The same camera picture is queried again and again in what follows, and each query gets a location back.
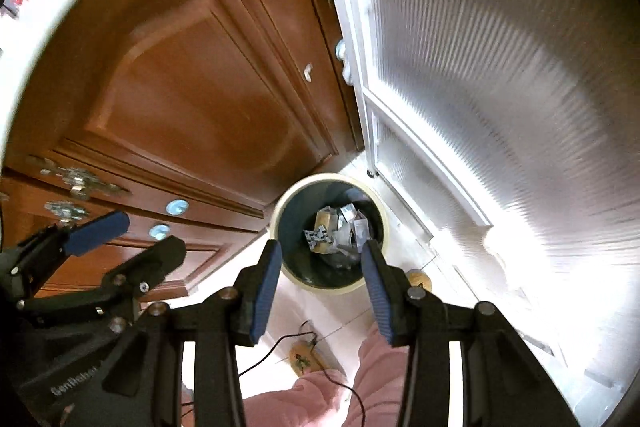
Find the black white patterned wrapper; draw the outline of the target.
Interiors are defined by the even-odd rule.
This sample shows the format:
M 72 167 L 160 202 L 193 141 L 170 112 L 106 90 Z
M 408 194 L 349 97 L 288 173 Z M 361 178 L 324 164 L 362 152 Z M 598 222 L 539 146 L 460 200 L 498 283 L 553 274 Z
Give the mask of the black white patterned wrapper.
M 333 239 L 324 225 L 319 225 L 318 228 L 312 231 L 305 230 L 304 235 L 308 247 L 313 253 L 320 255 L 329 254 Z

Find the yellow carton box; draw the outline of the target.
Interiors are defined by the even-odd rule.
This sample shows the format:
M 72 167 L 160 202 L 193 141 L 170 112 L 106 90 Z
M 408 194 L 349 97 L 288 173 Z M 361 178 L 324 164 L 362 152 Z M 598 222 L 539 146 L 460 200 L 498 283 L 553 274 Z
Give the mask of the yellow carton box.
M 320 255 L 329 254 L 333 247 L 333 233 L 337 230 L 337 211 L 324 207 L 316 213 L 314 221 L 314 248 Z

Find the white tissue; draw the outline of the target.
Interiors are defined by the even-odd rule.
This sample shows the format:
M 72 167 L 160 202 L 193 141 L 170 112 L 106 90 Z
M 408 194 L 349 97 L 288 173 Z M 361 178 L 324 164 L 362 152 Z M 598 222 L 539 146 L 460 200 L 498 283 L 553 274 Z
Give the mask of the white tissue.
M 372 239 L 368 218 L 354 204 L 343 206 L 338 210 L 338 227 L 332 239 L 341 254 L 359 256 L 363 246 Z

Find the round green trash bin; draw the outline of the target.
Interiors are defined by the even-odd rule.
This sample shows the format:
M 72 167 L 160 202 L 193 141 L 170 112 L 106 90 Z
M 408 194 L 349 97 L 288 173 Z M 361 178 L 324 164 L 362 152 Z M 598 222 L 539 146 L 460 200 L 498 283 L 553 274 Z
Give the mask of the round green trash bin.
M 315 294 L 344 295 L 364 284 L 369 239 L 385 251 L 390 224 L 382 199 L 367 184 L 337 173 L 308 176 L 277 203 L 271 237 L 282 248 L 282 272 Z

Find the yellow slipper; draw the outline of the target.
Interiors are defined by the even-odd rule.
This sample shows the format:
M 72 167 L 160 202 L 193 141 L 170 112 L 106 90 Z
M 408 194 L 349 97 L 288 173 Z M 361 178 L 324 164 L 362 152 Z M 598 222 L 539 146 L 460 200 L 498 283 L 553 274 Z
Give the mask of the yellow slipper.
M 409 270 L 407 279 L 412 287 L 423 288 L 424 291 L 432 291 L 432 280 L 425 272 L 417 269 Z
M 313 341 L 296 341 L 288 351 L 288 363 L 297 377 L 310 373 L 324 372 L 328 366 L 322 356 L 316 351 Z

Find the pink trouser leg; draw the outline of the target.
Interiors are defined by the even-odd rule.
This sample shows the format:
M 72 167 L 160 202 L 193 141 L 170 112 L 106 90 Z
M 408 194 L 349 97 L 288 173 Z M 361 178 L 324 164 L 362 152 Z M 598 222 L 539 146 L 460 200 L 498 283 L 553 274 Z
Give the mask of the pink trouser leg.
M 408 366 L 408 347 L 392 347 L 373 324 L 358 350 L 360 366 L 352 389 L 354 395 L 344 426 L 394 427 L 404 396 Z
M 245 425 L 329 426 L 338 420 L 346 383 L 338 369 L 320 369 L 299 377 L 290 389 L 254 395 L 243 401 Z

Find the blue round cabinet knob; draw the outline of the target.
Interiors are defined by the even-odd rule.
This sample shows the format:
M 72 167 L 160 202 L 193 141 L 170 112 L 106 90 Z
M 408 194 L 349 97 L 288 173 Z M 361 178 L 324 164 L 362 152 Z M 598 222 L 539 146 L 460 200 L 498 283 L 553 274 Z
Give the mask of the blue round cabinet knob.
M 183 216 L 190 208 L 190 204 L 184 199 L 173 199 L 165 207 L 165 211 L 171 216 Z

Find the brown wooden cabinet door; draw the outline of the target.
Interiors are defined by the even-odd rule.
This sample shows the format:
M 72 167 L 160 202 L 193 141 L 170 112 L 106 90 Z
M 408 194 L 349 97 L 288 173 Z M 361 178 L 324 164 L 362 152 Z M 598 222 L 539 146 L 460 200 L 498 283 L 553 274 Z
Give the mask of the brown wooden cabinet door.
M 290 186 L 361 146 L 339 36 L 332 0 L 27 0 L 2 43 L 3 245 L 119 210 L 128 232 L 41 295 L 98 285 L 157 223 L 186 260 L 156 295 L 189 295 Z

